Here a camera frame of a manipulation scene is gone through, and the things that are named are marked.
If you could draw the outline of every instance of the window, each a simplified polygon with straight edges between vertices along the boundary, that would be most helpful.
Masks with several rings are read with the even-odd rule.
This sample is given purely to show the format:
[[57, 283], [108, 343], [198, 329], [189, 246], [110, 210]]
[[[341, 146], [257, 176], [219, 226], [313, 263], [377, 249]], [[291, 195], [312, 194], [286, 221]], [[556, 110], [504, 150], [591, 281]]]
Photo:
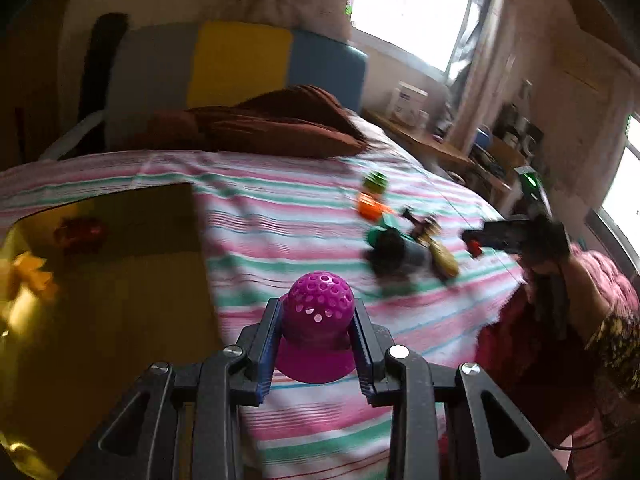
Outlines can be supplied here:
[[626, 126], [626, 148], [600, 215], [627, 250], [640, 254], [640, 122], [630, 116]]
[[449, 71], [453, 49], [466, 31], [472, 0], [349, 0], [351, 25], [436, 68]]

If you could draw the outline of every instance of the striped bedsheet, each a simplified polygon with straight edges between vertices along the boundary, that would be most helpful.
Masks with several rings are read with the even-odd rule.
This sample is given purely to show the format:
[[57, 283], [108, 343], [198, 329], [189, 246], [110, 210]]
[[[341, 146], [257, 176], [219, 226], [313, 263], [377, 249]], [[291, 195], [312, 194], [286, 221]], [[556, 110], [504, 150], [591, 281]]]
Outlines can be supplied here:
[[[121, 152], [13, 168], [0, 174], [0, 235], [18, 218], [51, 206], [189, 182], [226, 341], [257, 322], [269, 298], [322, 269], [344, 277], [373, 322], [387, 326], [397, 342], [430, 362], [457, 365], [473, 356], [478, 330], [495, 319], [520, 279], [510, 258], [489, 252], [473, 260], [458, 237], [498, 214], [476, 194], [423, 170], [379, 128], [354, 121], [373, 146], [356, 158]], [[374, 278], [362, 257], [369, 226], [353, 209], [362, 178], [372, 170], [388, 177], [390, 206], [437, 216], [441, 240], [462, 270], [449, 286], [429, 269], [409, 282]], [[390, 410], [367, 405], [355, 374], [309, 385], [276, 371], [266, 402], [245, 409], [244, 420], [268, 478], [385, 476]]]

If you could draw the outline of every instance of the cable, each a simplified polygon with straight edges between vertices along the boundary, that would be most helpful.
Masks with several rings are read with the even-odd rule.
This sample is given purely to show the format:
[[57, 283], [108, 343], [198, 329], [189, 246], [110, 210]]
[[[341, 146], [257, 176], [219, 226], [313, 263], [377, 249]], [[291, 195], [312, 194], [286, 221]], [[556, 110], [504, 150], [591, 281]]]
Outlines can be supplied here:
[[557, 449], [558, 451], [581, 451], [583, 449], [589, 449], [590, 447], [596, 446], [597, 444], [600, 444], [600, 443], [604, 442], [605, 440], [611, 438], [612, 436], [615, 436], [615, 435], [621, 433], [622, 431], [628, 430], [629, 427], [634, 425], [636, 422], [638, 422], [638, 421], [637, 420], [628, 420], [622, 426], [620, 426], [616, 430], [611, 431], [611, 433], [607, 433], [601, 439], [596, 440], [595, 442], [591, 442], [590, 444], [585, 444], [584, 446], [571, 446], [571, 447], [555, 446], [554, 444], [550, 444], [549, 442], [547, 442], [546, 444], [551, 449]]

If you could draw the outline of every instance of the metal screw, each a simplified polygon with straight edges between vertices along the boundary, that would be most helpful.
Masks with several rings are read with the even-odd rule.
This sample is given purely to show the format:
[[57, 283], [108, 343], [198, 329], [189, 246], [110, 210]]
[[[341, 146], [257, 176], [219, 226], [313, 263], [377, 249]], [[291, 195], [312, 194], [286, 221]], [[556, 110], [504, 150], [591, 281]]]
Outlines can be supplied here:
[[409, 349], [406, 346], [394, 345], [389, 349], [389, 354], [396, 359], [404, 359], [409, 356]]
[[461, 368], [462, 373], [465, 375], [478, 375], [480, 373], [480, 365], [476, 363], [464, 363]]
[[163, 361], [159, 363], [153, 363], [151, 365], [151, 373], [155, 375], [164, 375], [169, 371], [169, 365]]
[[242, 349], [238, 345], [229, 345], [223, 348], [222, 353], [226, 357], [240, 357], [242, 355]]

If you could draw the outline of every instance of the purple toy cap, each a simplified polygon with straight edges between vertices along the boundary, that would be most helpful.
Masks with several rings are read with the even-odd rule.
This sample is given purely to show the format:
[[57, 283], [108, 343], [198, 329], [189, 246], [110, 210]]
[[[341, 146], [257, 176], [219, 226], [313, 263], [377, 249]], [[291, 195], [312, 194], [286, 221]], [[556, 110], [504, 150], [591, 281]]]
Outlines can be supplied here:
[[301, 276], [284, 298], [276, 368], [303, 383], [329, 383], [355, 368], [348, 327], [351, 287], [332, 272]]

